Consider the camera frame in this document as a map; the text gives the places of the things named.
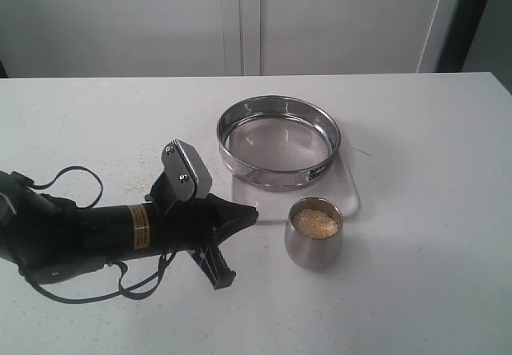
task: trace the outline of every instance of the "grain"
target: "grain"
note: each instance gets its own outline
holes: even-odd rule
[[[325,238],[338,232],[338,224],[317,209],[302,209],[294,216],[292,224],[308,237]]]

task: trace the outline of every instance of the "sieve mesh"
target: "sieve mesh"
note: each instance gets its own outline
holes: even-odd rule
[[[255,118],[239,125],[231,131],[226,148],[246,164],[279,171],[304,170],[331,154],[320,131],[289,118]]]

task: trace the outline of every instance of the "yellow label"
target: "yellow label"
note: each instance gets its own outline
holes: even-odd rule
[[[129,205],[134,219],[134,248],[145,249],[150,246],[150,219],[143,205]]]

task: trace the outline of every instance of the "sieve rim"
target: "sieve rim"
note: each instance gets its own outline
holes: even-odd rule
[[[296,102],[300,103],[306,107],[308,107],[310,110],[313,110],[314,112],[321,114],[329,123],[330,126],[333,127],[335,130],[334,132],[334,142],[331,141],[330,137],[326,134],[326,132],[320,128],[318,125],[315,125],[313,122],[309,121],[308,119],[305,119],[304,117],[298,116],[297,114],[289,113],[289,112],[265,112],[265,111],[258,111],[258,112],[252,112],[250,115],[245,116],[243,118],[238,119],[236,122],[227,123],[227,127],[223,127],[224,124],[226,124],[226,119],[232,114],[235,110],[239,109],[240,107],[246,106],[247,104],[250,104],[251,102],[255,102],[257,100],[262,99],[277,99],[285,102]],[[295,122],[300,122],[306,126],[309,126],[311,128],[314,128],[316,131],[318,131],[322,135],[322,139],[324,142],[329,146],[330,152],[329,155],[320,161],[319,163],[307,166],[301,169],[296,170],[272,170],[267,169],[265,167],[259,167],[255,166],[249,162],[246,162],[240,158],[235,157],[227,148],[226,148],[226,141],[228,137],[231,135],[231,133],[237,129],[237,127],[246,124],[247,122],[252,122],[256,119],[270,119],[270,118],[283,118]],[[247,98],[240,102],[234,103],[232,106],[230,106],[224,113],[222,113],[221,117],[218,119],[217,122],[217,140],[219,144],[219,148],[222,150],[222,152],[230,157],[230,159],[234,160],[240,165],[244,165],[247,168],[250,168],[252,170],[258,170],[267,174],[300,174],[300,173],[307,173],[311,170],[319,169],[323,166],[329,165],[333,160],[334,156],[338,153],[339,146],[341,145],[342,135],[340,132],[340,129],[334,119],[324,110],[319,108],[316,105],[313,105],[312,103],[306,102],[302,99],[282,96],[282,95],[260,95],[257,97]]]

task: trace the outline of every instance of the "label on sieve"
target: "label on sieve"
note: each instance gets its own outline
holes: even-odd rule
[[[134,248],[145,249],[150,246],[150,219],[143,205],[129,205],[134,219]]]
[[[309,170],[306,174],[306,180],[312,181],[315,178],[318,178],[327,170],[327,165],[317,167],[316,169]]]

